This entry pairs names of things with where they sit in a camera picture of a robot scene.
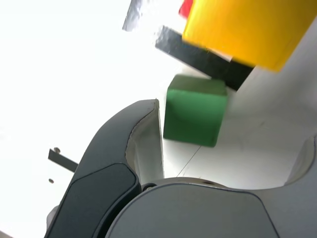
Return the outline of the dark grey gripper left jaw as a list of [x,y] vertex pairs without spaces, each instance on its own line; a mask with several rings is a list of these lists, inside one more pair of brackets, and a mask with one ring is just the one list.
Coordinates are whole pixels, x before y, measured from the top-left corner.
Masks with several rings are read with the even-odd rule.
[[99,238],[142,185],[163,177],[159,101],[137,101],[97,131],[45,236]]

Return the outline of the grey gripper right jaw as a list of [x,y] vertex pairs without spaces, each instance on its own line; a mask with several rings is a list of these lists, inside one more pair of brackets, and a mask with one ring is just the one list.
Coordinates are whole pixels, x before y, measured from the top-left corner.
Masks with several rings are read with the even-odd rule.
[[242,190],[166,183],[133,199],[108,238],[314,238],[317,139],[303,145],[285,185]]

